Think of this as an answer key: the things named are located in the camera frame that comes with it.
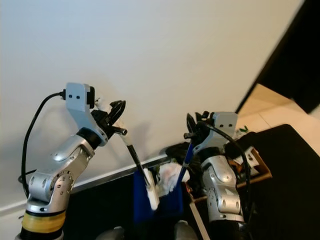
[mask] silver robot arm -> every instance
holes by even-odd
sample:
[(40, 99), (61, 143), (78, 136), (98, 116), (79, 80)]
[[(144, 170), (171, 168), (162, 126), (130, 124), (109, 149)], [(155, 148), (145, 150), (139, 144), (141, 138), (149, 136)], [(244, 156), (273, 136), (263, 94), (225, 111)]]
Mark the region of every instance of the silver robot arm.
[[(238, 116), (233, 112), (216, 112), (209, 116), (196, 113), (197, 121), (206, 121), (229, 136), (233, 136)], [(244, 216), (234, 171), (223, 155), (228, 142), (224, 137), (198, 124), (191, 115), (187, 115), (193, 154), (201, 161), (202, 180), (207, 195), (207, 207), (212, 239), (246, 239), (244, 233)]]
[(37, 169), (30, 178), (22, 229), (16, 240), (62, 240), (66, 209), (75, 181), (98, 146), (106, 145), (114, 133), (126, 132), (112, 126), (123, 113), (126, 102), (114, 102), (110, 113), (90, 111), (95, 106), (94, 93), (94, 88), (87, 84), (67, 84), (66, 107), (79, 131), (51, 153), (47, 166)]

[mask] black surface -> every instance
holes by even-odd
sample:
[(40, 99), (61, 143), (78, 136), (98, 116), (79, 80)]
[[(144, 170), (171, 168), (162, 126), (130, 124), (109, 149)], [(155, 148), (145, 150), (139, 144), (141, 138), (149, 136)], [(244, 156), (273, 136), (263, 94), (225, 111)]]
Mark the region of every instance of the black surface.
[(245, 224), (238, 221), (212, 221), (208, 234), (212, 240), (250, 240)]
[[(318, 239), (320, 157), (290, 125), (257, 133), (253, 145), (273, 175), (252, 185), (257, 212), (250, 226), (253, 239)], [(126, 176), (73, 194), (66, 212), (65, 239), (95, 239), (116, 226), (125, 228), (126, 239), (147, 239), (150, 234), (152, 239), (172, 239), (178, 218), (133, 225), (132, 183), (132, 176)], [(181, 218), (201, 239), (188, 200), (184, 204)], [(206, 201), (196, 206), (206, 225)]]
[[(273, 176), (251, 186), (253, 239), (319, 239), (320, 157), (287, 124), (253, 134), (252, 143)], [(209, 231), (207, 203), (196, 206)]]

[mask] white cloth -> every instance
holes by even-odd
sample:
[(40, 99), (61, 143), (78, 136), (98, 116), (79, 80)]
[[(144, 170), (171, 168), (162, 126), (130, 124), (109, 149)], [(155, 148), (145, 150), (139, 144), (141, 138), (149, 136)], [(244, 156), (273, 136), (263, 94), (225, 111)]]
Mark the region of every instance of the white cloth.
[[(182, 166), (178, 163), (170, 162), (160, 166), (159, 170), (159, 181), (157, 184), (158, 196), (162, 197), (167, 195), (169, 192), (172, 192), (177, 184), (179, 173)], [(185, 171), (185, 174), (182, 178), (183, 182), (186, 182), (190, 179), (188, 170)]]

